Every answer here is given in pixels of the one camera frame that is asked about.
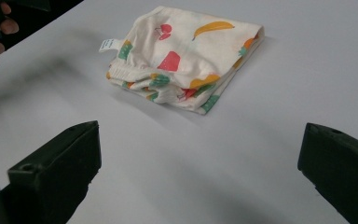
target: table surface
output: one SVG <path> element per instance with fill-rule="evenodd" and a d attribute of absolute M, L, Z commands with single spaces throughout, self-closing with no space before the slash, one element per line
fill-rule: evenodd
<path fill-rule="evenodd" d="M 206 116 L 105 78 L 139 16 L 179 7 L 262 24 L 266 39 Z M 7 169 L 78 123 L 103 167 L 69 223 L 347 223 L 296 168 L 307 122 L 358 139 L 358 1 L 85 0 L 0 56 Z"/>

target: white fabric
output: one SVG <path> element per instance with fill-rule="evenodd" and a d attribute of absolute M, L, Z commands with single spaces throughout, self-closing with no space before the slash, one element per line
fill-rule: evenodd
<path fill-rule="evenodd" d="M 206 114 L 263 38 L 261 25 L 157 7 L 135 21 L 106 77 L 155 103 Z"/>

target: red fruit print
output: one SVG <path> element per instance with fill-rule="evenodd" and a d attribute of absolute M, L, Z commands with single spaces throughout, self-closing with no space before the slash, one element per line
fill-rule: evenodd
<path fill-rule="evenodd" d="M 162 24 L 155 31 L 159 35 L 159 40 L 164 40 L 171 36 L 172 27 L 169 24 Z"/>
<path fill-rule="evenodd" d="M 170 37 L 171 34 L 162 34 L 160 37 L 159 37 L 159 40 L 163 40 L 163 39 L 166 39 L 168 37 Z"/>
<path fill-rule="evenodd" d="M 161 28 L 162 33 L 170 33 L 172 31 L 172 27 L 169 24 L 162 24 L 159 26 Z"/>
<path fill-rule="evenodd" d="M 179 62 L 180 56 L 176 52 L 170 51 L 157 68 L 170 72 L 176 72 L 179 67 Z"/>
<path fill-rule="evenodd" d="M 185 92 L 184 100 L 187 100 L 188 98 L 192 97 L 194 93 L 196 93 L 196 89 L 182 89 L 182 91 Z"/>

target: yellow fruit print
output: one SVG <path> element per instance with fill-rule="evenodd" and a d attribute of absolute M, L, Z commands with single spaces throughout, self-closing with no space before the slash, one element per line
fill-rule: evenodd
<path fill-rule="evenodd" d="M 232 67 L 235 68 L 235 69 L 237 69 L 237 68 L 241 65 L 242 61 L 243 61 L 243 57 L 240 57 L 240 58 L 234 63 L 234 65 L 232 65 Z"/>
<path fill-rule="evenodd" d="M 243 44 L 243 46 L 242 46 L 242 48 L 241 48 L 241 50 L 239 52 L 240 56 L 243 56 L 248 52 L 248 50 L 251 47 L 253 41 L 254 41 L 253 38 L 250 38 L 250 39 L 246 40 L 246 42 Z"/>
<path fill-rule="evenodd" d="M 235 26 L 233 26 L 231 23 L 227 21 L 214 21 L 206 25 L 203 25 L 199 29 L 197 29 L 196 32 L 194 32 L 193 40 L 195 40 L 198 35 L 203 34 L 205 32 L 232 29 L 234 27 Z"/>
<path fill-rule="evenodd" d="M 211 84 L 211 83 L 214 83 L 215 81 L 219 80 L 220 79 L 220 76 L 218 75 L 208 75 L 205 79 L 201 80 L 201 79 L 198 79 L 198 78 L 195 78 L 191 81 L 190 83 L 190 89 L 197 89 L 201 86 L 204 86 L 204 85 L 208 85 L 208 84 Z"/>

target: white label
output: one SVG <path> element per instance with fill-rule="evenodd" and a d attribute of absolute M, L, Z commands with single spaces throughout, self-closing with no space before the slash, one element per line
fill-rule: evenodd
<path fill-rule="evenodd" d="M 121 46 L 123 45 L 122 40 L 117 39 L 106 39 L 103 41 L 100 47 L 100 53 L 105 52 L 110 49 L 117 49 L 119 50 Z"/>

